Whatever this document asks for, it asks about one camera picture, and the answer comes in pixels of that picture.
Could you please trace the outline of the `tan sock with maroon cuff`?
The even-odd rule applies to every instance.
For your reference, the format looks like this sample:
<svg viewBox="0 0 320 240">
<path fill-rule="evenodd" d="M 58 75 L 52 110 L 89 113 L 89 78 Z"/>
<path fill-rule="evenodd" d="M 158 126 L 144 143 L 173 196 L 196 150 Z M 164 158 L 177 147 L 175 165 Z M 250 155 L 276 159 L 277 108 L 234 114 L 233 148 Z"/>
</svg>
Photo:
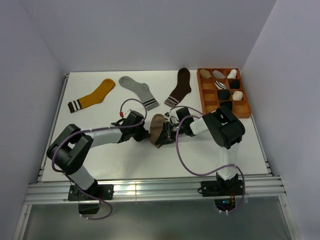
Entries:
<svg viewBox="0 0 320 240">
<path fill-rule="evenodd" d="M 154 145 L 156 148 L 160 148 L 160 144 L 156 144 L 156 141 L 160 137 L 162 130 L 163 130 L 163 125 L 166 122 L 165 116 L 163 114 L 155 114 L 151 120 L 150 123 L 150 137 L 148 138 L 148 141 Z"/>
</svg>

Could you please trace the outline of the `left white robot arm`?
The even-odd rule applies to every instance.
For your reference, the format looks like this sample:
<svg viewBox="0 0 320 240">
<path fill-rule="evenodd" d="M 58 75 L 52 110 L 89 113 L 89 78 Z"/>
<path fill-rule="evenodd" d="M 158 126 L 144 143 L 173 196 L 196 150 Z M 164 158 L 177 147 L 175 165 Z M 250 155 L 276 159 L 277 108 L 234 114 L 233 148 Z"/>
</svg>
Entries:
<svg viewBox="0 0 320 240">
<path fill-rule="evenodd" d="M 100 197 L 96 179 L 84 167 L 84 161 L 91 148 L 106 144 L 120 144 L 133 138 L 136 142 L 151 136 L 144 128 L 144 117 L 132 110 L 127 117 L 111 123 L 108 127 L 83 130 L 69 124 L 49 146 L 46 156 L 57 165 L 76 185 L 79 194 L 86 200 Z"/>
</svg>

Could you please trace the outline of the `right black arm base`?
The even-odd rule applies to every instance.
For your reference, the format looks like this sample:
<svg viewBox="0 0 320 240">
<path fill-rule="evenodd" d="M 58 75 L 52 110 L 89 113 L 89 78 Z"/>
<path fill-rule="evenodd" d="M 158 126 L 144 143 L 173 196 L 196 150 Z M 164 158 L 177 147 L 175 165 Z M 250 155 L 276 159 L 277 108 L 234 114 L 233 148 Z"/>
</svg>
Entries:
<svg viewBox="0 0 320 240">
<path fill-rule="evenodd" d="M 230 180 L 217 178 L 200 183 L 197 192 L 203 197 L 224 197 L 214 200 L 214 204 L 219 211 L 229 212 L 236 208 L 236 196 L 244 193 L 244 184 L 238 175 Z"/>
</svg>

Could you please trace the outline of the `plain black sock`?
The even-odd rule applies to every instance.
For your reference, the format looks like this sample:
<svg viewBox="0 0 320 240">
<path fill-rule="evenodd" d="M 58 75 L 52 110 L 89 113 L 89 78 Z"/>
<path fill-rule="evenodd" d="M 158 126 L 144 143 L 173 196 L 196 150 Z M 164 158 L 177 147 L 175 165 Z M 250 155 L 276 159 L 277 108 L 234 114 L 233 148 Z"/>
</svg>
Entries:
<svg viewBox="0 0 320 240">
<path fill-rule="evenodd" d="M 221 89 L 217 91 L 217 96 L 219 101 L 228 101 L 231 97 L 231 92 L 228 89 Z"/>
</svg>

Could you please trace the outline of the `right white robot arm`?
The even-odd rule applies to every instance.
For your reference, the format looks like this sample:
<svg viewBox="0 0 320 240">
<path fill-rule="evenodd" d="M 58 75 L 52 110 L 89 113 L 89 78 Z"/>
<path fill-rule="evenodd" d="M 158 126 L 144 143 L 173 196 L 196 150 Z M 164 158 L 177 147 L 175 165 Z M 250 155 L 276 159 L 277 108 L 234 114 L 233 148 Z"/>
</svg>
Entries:
<svg viewBox="0 0 320 240">
<path fill-rule="evenodd" d="M 190 109 L 188 106 L 178 106 L 176 123 L 171 121 L 170 112 L 165 114 L 165 122 L 161 133 L 155 138 L 155 145 L 163 146 L 175 143 L 178 158 L 182 163 L 178 146 L 179 136 L 194 137 L 209 132 L 215 144 L 219 146 L 218 168 L 208 173 L 195 173 L 190 169 L 187 171 L 198 177 L 215 173 L 218 180 L 216 183 L 217 191 L 222 195 L 227 195 L 233 190 L 234 182 L 239 179 L 239 175 L 243 174 L 237 161 L 239 145 L 246 132 L 245 127 L 226 106 L 221 106 L 201 117 L 192 116 Z"/>
</svg>

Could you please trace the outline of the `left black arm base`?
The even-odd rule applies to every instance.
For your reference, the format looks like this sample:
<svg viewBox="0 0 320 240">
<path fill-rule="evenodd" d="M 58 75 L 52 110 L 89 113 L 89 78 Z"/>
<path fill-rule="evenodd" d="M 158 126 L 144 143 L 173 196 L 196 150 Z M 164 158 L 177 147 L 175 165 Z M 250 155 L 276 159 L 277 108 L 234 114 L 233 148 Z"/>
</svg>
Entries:
<svg viewBox="0 0 320 240">
<path fill-rule="evenodd" d="M 113 207 L 107 201 L 113 199 L 113 184 L 94 184 L 88 190 L 80 189 L 77 185 L 71 185 L 67 200 L 69 202 L 79 202 L 78 212 L 82 217 L 89 220 L 101 220 L 109 217 L 113 212 Z M 110 211 L 105 216 L 94 217 L 102 206 L 108 206 Z"/>
</svg>

